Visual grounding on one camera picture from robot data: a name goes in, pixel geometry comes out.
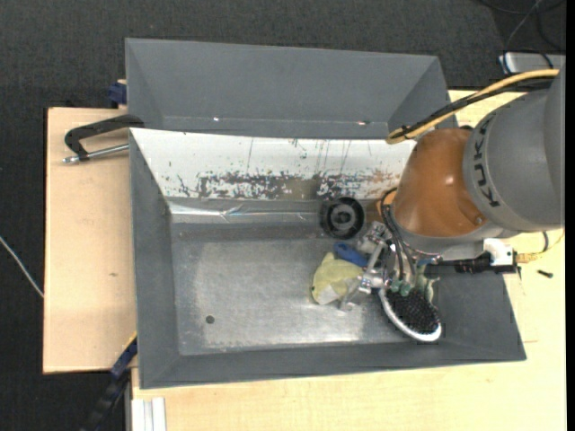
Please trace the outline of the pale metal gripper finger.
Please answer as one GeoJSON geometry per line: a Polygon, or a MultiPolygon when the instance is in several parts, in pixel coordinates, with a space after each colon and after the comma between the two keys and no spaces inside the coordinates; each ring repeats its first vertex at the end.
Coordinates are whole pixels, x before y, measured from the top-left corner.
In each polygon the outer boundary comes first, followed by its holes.
{"type": "Polygon", "coordinates": [[[383,287],[383,279],[380,276],[362,275],[344,280],[346,292],[341,298],[340,309],[352,310],[361,305],[371,295],[374,289],[383,287]]]}
{"type": "Polygon", "coordinates": [[[388,249],[389,230],[381,222],[373,222],[361,241],[361,250],[367,254],[367,264],[363,276],[375,274],[376,265],[382,254],[388,249]]]}

